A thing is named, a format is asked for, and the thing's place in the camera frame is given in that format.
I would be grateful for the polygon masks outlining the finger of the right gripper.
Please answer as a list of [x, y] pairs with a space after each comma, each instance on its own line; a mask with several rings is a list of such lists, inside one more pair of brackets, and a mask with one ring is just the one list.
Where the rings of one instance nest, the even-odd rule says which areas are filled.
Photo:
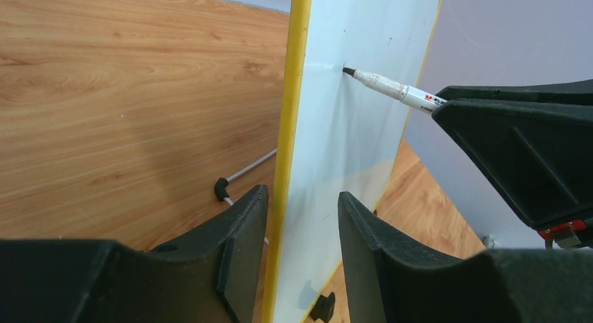
[[592, 79], [577, 82], [524, 85], [524, 86], [460, 86], [451, 85], [437, 96], [447, 100], [486, 99], [498, 101], [523, 101], [558, 103], [567, 105], [592, 105]]

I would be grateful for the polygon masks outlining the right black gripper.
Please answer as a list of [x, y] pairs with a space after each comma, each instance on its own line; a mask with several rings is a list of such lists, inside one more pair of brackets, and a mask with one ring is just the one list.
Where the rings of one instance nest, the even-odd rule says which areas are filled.
[[458, 99], [432, 118], [528, 227], [566, 222], [537, 231], [547, 250], [592, 248], [591, 106]]

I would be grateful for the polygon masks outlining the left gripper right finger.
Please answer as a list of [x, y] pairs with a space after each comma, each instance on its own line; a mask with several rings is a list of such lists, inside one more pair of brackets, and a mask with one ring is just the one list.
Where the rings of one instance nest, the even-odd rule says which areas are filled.
[[375, 216], [349, 192], [338, 227], [352, 322], [591, 322], [592, 253], [484, 250], [459, 259]]

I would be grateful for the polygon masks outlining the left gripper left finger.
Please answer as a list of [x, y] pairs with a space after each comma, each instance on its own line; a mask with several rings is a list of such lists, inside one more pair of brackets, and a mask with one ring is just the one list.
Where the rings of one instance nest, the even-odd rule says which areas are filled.
[[269, 191], [151, 251], [117, 241], [3, 240], [2, 322], [251, 322]]

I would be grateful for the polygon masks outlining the brown whiteboard marker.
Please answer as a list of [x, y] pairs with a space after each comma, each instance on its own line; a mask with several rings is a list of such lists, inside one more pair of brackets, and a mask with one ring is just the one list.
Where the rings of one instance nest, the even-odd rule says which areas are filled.
[[401, 84], [376, 73], [348, 67], [343, 67], [342, 72], [359, 81], [369, 89], [424, 113], [432, 114], [435, 110], [448, 102], [435, 94], [430, 94], [411, 85]]

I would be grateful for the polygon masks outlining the yellow-framed whiteboard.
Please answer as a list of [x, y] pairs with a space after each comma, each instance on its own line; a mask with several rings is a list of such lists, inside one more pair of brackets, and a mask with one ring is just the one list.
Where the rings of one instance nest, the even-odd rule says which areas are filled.
[[441, 0], [291, 0], [262, 319], [302, 322], [341, 262], [338, 195], [384, 194], [410, 108], [343, 72], [416, 85]]

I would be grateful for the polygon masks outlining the black whiteboard stand foot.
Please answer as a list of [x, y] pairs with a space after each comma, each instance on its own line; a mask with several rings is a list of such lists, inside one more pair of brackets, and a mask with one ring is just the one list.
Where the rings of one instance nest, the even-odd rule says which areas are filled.
[[323, 323], [329, 323], [334, 316], [335, 305], [336, 295], [334, 292], [330, 292], [327, 296], [321, 294], [311, 309], [309, 317], [313, 321], [321, 320]]

